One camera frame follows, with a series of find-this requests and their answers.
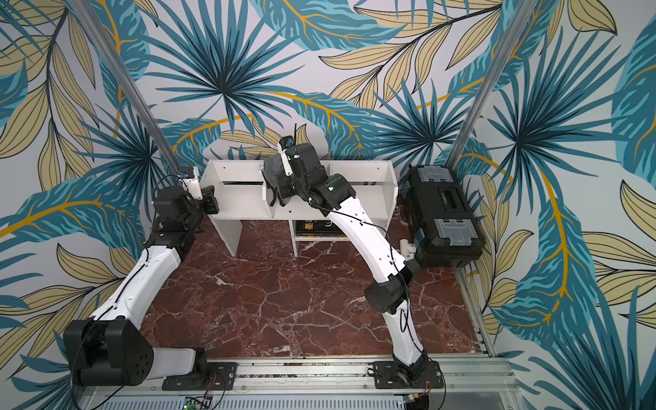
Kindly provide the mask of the dark grey green cloth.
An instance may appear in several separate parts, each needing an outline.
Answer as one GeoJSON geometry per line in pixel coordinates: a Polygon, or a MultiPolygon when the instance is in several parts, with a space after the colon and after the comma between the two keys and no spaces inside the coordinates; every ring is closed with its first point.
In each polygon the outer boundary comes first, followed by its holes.
{"type": "Polygon", "coordinates": [[[283,160],[280,154],[269,157],[263,162],[262,175],[265,179],[266,186],[273,192],[274,198],[270,203],[272,207],[279,203],[282,207],[286,206],[293,196],[292,178],[287,176],[283,160]]]}

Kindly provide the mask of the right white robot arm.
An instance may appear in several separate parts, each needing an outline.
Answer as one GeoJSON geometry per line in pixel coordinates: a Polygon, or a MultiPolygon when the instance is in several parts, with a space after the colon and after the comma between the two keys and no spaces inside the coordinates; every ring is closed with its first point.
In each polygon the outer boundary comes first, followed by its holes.
{"type": "Polygon", "coordinates": [[[326,173],[312,145],[290,143],[280,147],[279,154],[294,194],[346,234],[372,273],[374,282],[365,297],[382,314],[391,336],[396,375],[390,379],[408,388],[430,387],[437,365],[420,343],[410,309],[409,285],[419,265],[394,249],[385,228],[372,222],[343,175],[326,173]]]}

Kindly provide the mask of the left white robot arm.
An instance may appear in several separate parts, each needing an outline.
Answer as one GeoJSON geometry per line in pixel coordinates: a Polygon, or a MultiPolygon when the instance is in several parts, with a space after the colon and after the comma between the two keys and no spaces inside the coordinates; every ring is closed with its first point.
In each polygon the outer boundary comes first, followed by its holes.
{"type": "Polygon", "coordinates": [[[71,382],[79,387],[137,386],[161,379],[167,389],[200,389],[212,380],[201,348],[155,348],[142,335],[145,314],[169,276],[190,254],[196,232],[219,205],[198,178],[161,189],[150,237],[116,291],[87,319],[63,333],[71,382]]]}

